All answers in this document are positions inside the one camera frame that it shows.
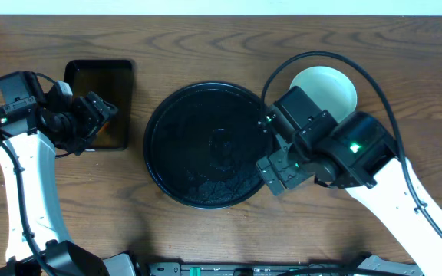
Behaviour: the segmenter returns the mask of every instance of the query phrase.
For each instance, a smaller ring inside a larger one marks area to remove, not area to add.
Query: cable
[[[47,81],[52,82],[52,84],[56,84],[57,82],[55,80],[52,80],[50,77],[44,75],[43,73],[35,73],[36,76],[43,77]]]
[[[3,133],[4,135],[6,135],[6,138],[12,138],[13,137],[10,133],[4,131],[1,127],[0,127],[0,132]]]
[[[63,158],[63,157],[66,157],[66,156],[68,156],[68,155],[70,155],[70,153],[59,154],[59,155],[56,155],[56,156],[55,156],[55,159]]]
[[[354,61],[352,61],[344,56],[341,56],[340,54],[335,54],[335,53],[331,53],[331,52],[327,52],[327,51],[310,51],[310,52],[297,54],[296,56],[289,58],[286,62],[284,62],[277,69],[275,69],[275,71],[270,75],[269,79],[267,79],[266,84],[264,85],[264,88],[262,89],[261,107],[260,107],[260,110],[262,112],[260,115],[260,118],[261,118],[260,121],[263,122],[263,116],[265,113],[264,101],[266,98],[266,94],[267,94],[267,90],[269,88],[269,85],[271,84],[272,80],[274,80],[275,76],[280,71],[282,71],[282,69],[284,69],[285,67],[290,65],[292,62],[297,61],[302,58],[314,57],[314,56],[334,58],[334,59],[337,59],[337,60],[340,60],[340,61],[346,63],[347,65],[353,67],[357,72],[359,72],[369,82],[369,84],[374,88],[374,90],[376,91],[376,94],[380,97],[380,100],[381,100],[381,103],[383,104],[384,109],[387,112],[388,119],[390,120],[390,123],[391,123],[391,128],[393,129],[395,139],[397,140],[398,160],[401,163],[402,171],[404,172],[404,178],[405,178],[405,182],[407,183],[408,190],[411,193],[412,199],[414,200],[415,204],[417,205],[416,210],[418,210],[419,212],[421,212],[424,215],[427,222],[429,222],[430,226],[434,229],[434,231],[442,239],[441,229],[439,228],[439,226],[436,224],[436,222],[431,218],[431,216],[427,212],[427,210],[426,210],[427,205],[419,199],[417,193],[415,192],[414,185],[412,184],[411,176],[408,172],[407,160],[405,159],[404,143],[403,143],[401,135],[400,135],[400,130],[398,129],[398,122],[395,119],[395,116],[394,116],[393,111],[391,109],[390,103],[388,103],[386,96],[384,95],[383,91],[381,90],[381,88],[378,85],[378,83],[376,82],[376,80],[374,80],[373,77],[364,68],[362,68],[361,66],[356,64]]]
[[[37,251],[37,248],[34,244],[34,239],[31,236],[30,226],[28,224],[28,218],[25,208],[25,196],[23,194],[23,184],[21,182],[21,168],[18,164],[18,161],[15,157],[15,154],[11,152],[11,150],[0,140],[0,147],[8,154],[9,159],[13,163],[13,170],[16,175],[16,189],[18,190],[18,207],[20,209],[20,220],[21,220],[21,228],[23,230],[23,236],[27,240],[28,247],[31,250],[31,253],[34,255],[35,260],[41,266],[41,268],[49,275],[56,276],[56,274],[51,270],[51,267],[45,264],[42,256]]]
[[[281,273],[277,276],[297,276],[297,275],[303,275],[303,274],[359,274],[359,275],[367,275],[367,276],[398,276],[402,274],[396,274],[391,272],[385,272],[385,271],[374,271],[374,270],[368,270],[368,269],[360,269],[360,268],[303,268],[298,269],[294,271],[288,271]]]
[[[327,268],[325,267],[323,264],[309,264],[308,268]],[[320,276],[332,276],[333,273],[321,273]]]

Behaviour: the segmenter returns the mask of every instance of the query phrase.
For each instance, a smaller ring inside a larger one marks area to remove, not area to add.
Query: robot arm
[[[44,94],[32,72],[0,77],[0,88],[6,103],[0,107],[0,141],[17,159],[22,185],[18,187],[15,165],[0,144],[9,213],[7,265],[0,269],[0,276],[40,274],[30,243],[56,275],[134,276],[128,255],[102,261],[72,243],[55,185],[55,148],[80,155],[117,108],[93,92],[72,100],[70,87],[60,81]],[[20,188],[22,202],[18,197]],[[31,241],[22,236],[21,207],[25,209]]]
[[[35,234],[34,241],[39,251],[45,250],[45,243],[70,241],[59,205],[55,185],[54,144],[40,131],[28,135],[22,133],[4,141],[6,146],[18,157],[23,168],[21,177],[25,194],[25,208],[30,229]],[[8,154],[0,147],[0,164],[5,177],[6,199],[9,214],[9,240],[6,261],[15,257],[20,261],[32,255],[26,240],[21,236],[21,226],[13,163]]]
[[[407,161],[414,188],[427,204],[432,219],[442,230],[442,210],[430,197]],[[347,188],[348,193],[366,206],[388,228],[426,275],[442,275],[442,239],[416,208],[400,162],[393,158],[375,175],[377,184]]]
[[[442,238],[417,210],[396,142],[375,118],[354,112],[337,123],[300,87],[276,101],[266,118],[280,147],[257,166],[272,193],[293,189],[310,176],[320,186],[346,189],[384,223],[426,275],[442,275]],[[442,230],[442,210],[410,163],[408,169],[418,198]]]

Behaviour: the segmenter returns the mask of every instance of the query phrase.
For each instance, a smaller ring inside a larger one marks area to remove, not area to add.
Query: black round plate
[[[263,185],[256,162],[268,134],[257,125],[260,99],[226,83],[184,87],[154,111],[144,159],[157,185],[185,205],[217,209],[243,202]]]

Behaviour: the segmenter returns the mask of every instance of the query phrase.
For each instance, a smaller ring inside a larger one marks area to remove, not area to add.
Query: green led light
[[[358,143],[351,143],[351,146],[349,147],[353,153],[359,151],[360,148],[361,146]]]

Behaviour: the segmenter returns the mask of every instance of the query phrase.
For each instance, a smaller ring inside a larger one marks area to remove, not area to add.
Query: wood grain surface
[[[204,80],[260,94],[284,60],[314,50],[346,55],[379,82],[399,118],[407,156],[442,207],[442,18],[0,16],[0,76],[24,70],[62,79],[73,59],[135,63],[129,148],[56,160],[61,207],[76,244],[102,258],[132,249],[143,261],[346,261],[371,251],[409,262],[388,230],[346,191],[308,182],[276,198],[264,186],[244,203],[206,211],[170,199],[146,170],[143,132],[166,96]],[[358,89],[358,109],[388,125],[371,87],[325,58],[283,71],[268,102],[315,65],[346,73]],[[0,267],[7,238],[0,169]]]

